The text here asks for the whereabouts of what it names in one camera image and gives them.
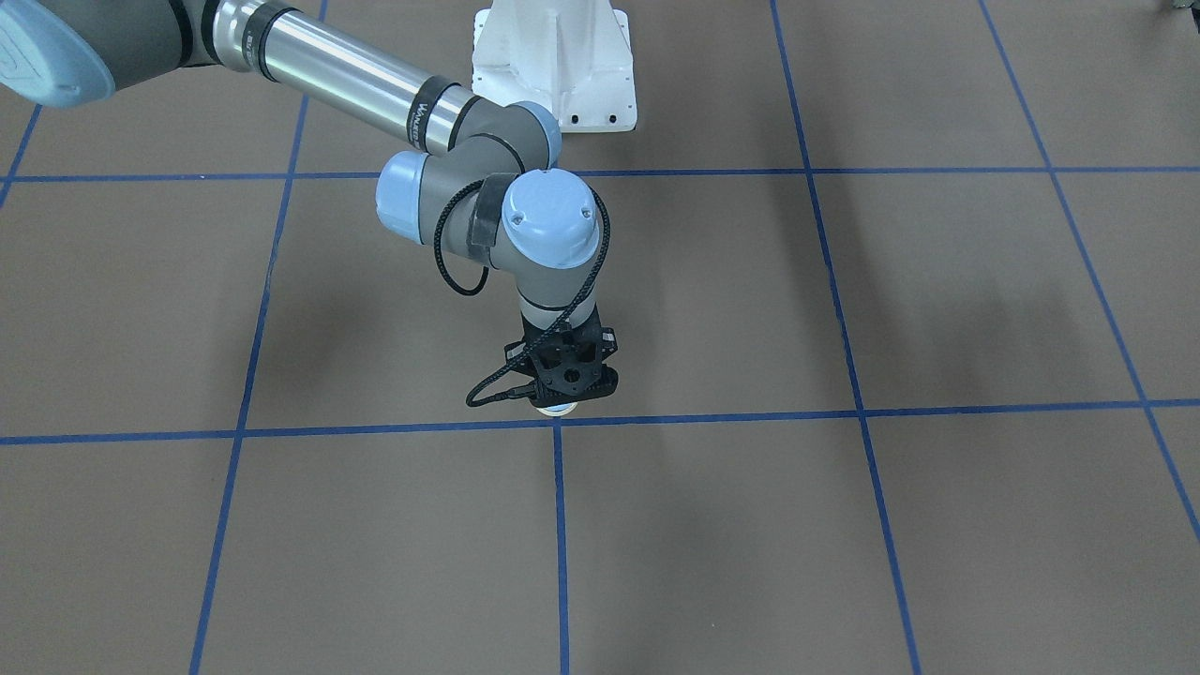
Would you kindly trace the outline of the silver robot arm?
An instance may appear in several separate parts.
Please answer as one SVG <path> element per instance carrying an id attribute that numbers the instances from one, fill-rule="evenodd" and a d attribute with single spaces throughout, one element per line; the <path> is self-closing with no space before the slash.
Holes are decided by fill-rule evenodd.
<path id="1" fill-rule="evenodd" d="M 611 219 L 558 167 L 550 110 L 497 104 L 286 1 L 2 4 L 2 85 L 37 104 L 64 110 L 202 66 L 292 86 L 408 143 L 376 184 L 382 225 L 432 247 L 455 293 L 478 295 L 499 270 L 521 295 L 523 335 L 468 393 L 472 410 L 528 400 L 554 416 L 616 392 L 616 334 L 595 300 Z M 480 281 L 455 282 L 445 255 L 480 265 Z"/>

